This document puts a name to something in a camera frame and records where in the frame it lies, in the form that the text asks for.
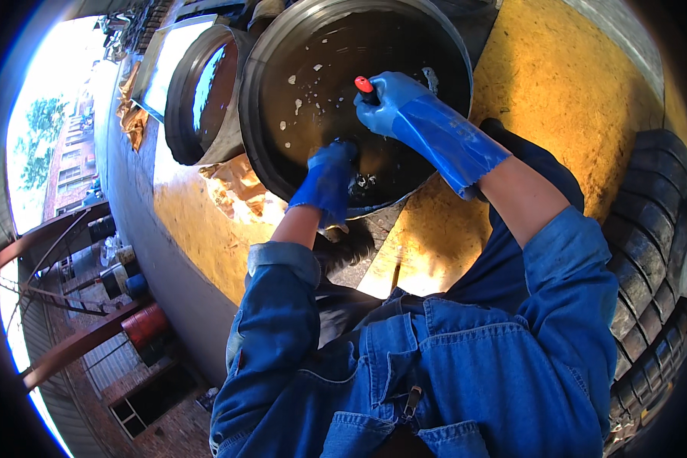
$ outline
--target denim sleeve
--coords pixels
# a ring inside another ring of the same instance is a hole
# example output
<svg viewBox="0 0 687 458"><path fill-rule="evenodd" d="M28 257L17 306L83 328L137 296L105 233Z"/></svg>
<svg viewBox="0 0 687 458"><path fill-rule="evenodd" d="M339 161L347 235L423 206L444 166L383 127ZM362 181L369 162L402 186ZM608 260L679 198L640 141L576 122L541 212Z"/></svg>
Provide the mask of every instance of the denim sleeve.
<svg viewBox="0 0 687 458"><path fill-rule="evenodd" d="M600 225L568 207L524 247L531 297L519 308L566 386L589 397L604 438L616 364L610 325L618 281L606 269L610 257Z"/></svg>
<svg viewBox="0 0 687 458"><path fill-rule="evenodd" d="M251 282L227 343L228 374L211 415L214 456L236 456L300 367L316 350L320 323L313 290L320 267L296 243L253 245Z"/></svg>

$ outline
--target red-capped tool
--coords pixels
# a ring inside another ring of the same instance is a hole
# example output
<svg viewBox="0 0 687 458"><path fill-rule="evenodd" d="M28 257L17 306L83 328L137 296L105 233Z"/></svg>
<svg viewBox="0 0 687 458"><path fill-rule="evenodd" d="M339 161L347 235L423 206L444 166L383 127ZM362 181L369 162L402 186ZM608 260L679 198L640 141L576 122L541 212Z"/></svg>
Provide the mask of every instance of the red-capped tool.
<svg viewBox="0 0 687 458"><path fill-rule="evenodd" d="M359 89L361 97L364 99L364 103L368 105L379 105L379 97L376 96L376 91L374 86L371 85L368 79L363 76L357 76L354 80L356 88Z"/></svg>

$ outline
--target person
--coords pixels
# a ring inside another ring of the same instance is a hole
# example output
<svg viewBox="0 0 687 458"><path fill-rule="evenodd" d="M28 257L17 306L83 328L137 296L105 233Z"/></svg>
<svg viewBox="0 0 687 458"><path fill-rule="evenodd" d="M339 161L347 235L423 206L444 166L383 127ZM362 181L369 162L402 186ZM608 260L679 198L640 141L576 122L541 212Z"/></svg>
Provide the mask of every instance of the person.
<svg viewBox="0 0 687 458"><path fill-rule="evenodd" d="M492 139L401 73L371 83L381 104L357 97L359 120L420 152L459 196L482 193L493 232L447 292L353 292L339 307L352 318L328 319L311 248L346 217L356 148L322 147L271 241L250 248L212 453L601 456L618 282L577 181L548 151L495 119L481 125Z"/></svg>

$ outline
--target red cap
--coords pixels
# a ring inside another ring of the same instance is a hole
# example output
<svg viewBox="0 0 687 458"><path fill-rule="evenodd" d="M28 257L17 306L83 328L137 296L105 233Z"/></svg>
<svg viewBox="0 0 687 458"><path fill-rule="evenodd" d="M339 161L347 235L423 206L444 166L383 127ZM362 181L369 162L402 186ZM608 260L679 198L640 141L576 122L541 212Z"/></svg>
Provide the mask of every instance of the red cap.
<svg viewBox="0 0 687 458"><path fill-rule="evenodd" d="M354 80L354 84L356 84L356 87L361 92L366 92L368 94L369 92L374 91L374 86L372 86L369 80L364 78L363 76L357 76Z"/></svg>

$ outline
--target zipper pull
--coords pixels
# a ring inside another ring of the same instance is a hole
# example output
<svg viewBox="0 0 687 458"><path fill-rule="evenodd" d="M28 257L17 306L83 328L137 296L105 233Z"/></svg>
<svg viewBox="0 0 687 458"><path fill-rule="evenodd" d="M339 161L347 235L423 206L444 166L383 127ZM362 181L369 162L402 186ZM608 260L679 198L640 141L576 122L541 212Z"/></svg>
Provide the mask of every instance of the zipper pull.
<svg viewBox="0 0 687 458"><path fill-rule="evenodd" d="M410 422L414 417L414 410L418 408L418 402L423 397L423 389L417 385L413 385L410 389L410 395L407 396L407 404L404 406L402 419L405 422Z"/></svg>

